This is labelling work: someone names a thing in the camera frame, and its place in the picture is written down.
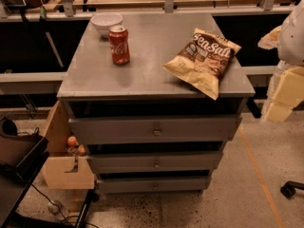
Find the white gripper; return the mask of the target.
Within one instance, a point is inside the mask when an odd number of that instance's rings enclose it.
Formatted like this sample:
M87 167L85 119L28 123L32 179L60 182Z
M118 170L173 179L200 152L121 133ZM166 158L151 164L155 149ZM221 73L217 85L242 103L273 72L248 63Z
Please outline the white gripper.
M263 36L257 46L263 49L278 47L281 26L272 29ZM262 108L265 119L273 123L287 120L293 109L304 101L304 66L280 61L271 77L267 99Z

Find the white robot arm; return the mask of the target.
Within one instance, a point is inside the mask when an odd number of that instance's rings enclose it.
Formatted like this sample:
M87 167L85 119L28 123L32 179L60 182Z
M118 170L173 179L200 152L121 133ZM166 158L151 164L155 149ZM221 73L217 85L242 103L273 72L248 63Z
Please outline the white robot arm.
M304 0L281 26L262 37L260 48L276 48L279 63L270 80L262 119L272 123L287 120L304 101Z

